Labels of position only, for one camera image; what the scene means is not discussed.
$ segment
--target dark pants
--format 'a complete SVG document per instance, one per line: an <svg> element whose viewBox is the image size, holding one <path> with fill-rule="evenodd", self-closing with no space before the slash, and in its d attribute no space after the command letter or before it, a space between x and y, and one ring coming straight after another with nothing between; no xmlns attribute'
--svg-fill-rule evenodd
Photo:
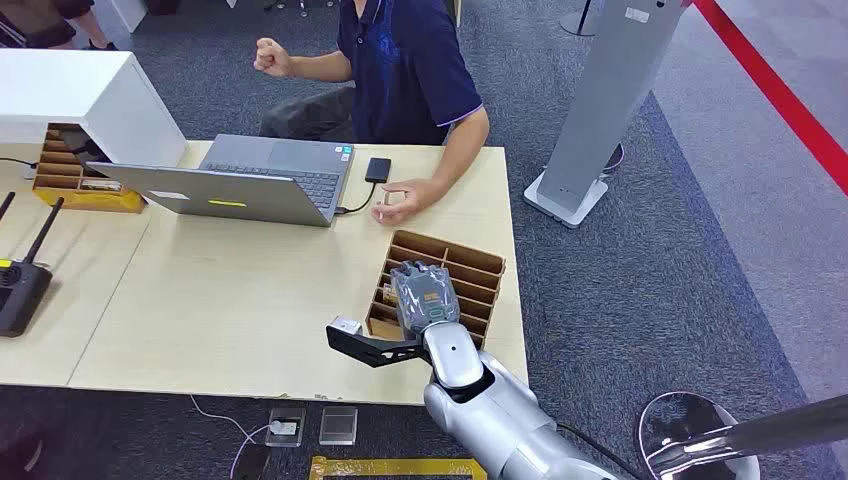
<svg viewBox="0 0 848 480"><path fill-rule="evenodd" d="M91 11L92 0L0 0L0 13L26 38L27 47L58 47L76 35L65 20Z"/></svg>
<svg viewBox="0 0 848 480"><path fill-rule="evenodd" d="M301 100L280 103L262 116L259 135L354 143L353 87L343 87Z"/></svg>

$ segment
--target red line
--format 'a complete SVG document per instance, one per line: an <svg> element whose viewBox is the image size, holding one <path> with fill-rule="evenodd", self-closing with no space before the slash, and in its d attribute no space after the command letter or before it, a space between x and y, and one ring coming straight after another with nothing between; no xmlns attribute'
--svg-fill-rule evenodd
<svg viewBox="0 0 848 480"><path fill-rule="evenodd" d="M695 5L789 128L848 195L848 153L783 83L715 0L695 0Z"/></svg>

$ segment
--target light wood desk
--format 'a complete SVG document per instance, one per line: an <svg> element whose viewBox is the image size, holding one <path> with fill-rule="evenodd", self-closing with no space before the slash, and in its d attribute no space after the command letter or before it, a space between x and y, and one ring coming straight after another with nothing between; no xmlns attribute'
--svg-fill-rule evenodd
<svg viewBox="0 0 848 480"><path fill-rule="evenodd" d="M0 156L38 161L40 145L2 145ZM24 180L27 167L0 161L0 258L22 259L50 207ZM65 386L141 240L149 214L62 210L35 258L53 281L27 332L0 338L0 383Z"/></svg>
<svg viewBox="0 0 848 480"><path fill-rule="evenodd" d="M197 166L210 142L190 142ZM390 180L428 176L441 147L356 148L342 205L360 204L372 156ZM150 225L69 386L306 400L421 404L423 361L371 369L327 346L336 315L364 320L392 229L367 212L329 228L177 216ZM526 381L512 220L502 148L403 229L506 258L486 350Z"/></svg>

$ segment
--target laptop lid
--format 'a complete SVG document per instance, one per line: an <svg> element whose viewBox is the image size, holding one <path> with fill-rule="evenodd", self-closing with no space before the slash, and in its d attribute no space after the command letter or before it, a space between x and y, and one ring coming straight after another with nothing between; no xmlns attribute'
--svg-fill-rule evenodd
<svg viewBox="0 0 848 480"><path fill-rule="evenodd" d="M232 173L89 162L176 213L326 227L327 218L293 180Z"/></svg>

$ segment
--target cardboard organizer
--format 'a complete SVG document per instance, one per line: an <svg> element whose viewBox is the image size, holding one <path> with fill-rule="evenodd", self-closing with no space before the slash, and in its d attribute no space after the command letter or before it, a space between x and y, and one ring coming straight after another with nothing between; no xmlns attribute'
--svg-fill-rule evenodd
<svg viewBox="0 0 848 480"><path fill-rule="evenodd" d="M63 132L82 132L78 125L50 124L35 172L32 191L48 205L65 198L62 208L139 213L144 199L114 180L86 170L62 138ZM117 189L103 188L116 185Z"/></svg>
<svg viewBox="0 0 848 480"><path fill-rule="evenodd" d="M394 303L387 298L383 286L391 284L389 272L405 260L420 260L427 265L448 269L459 299L459 321L471 333L471 339L477 348L482 348L500 291L504 259L432 237L403 230L396 231L389 244L366 319L368 331L372 336L389 340L403 339Z"/></svg>

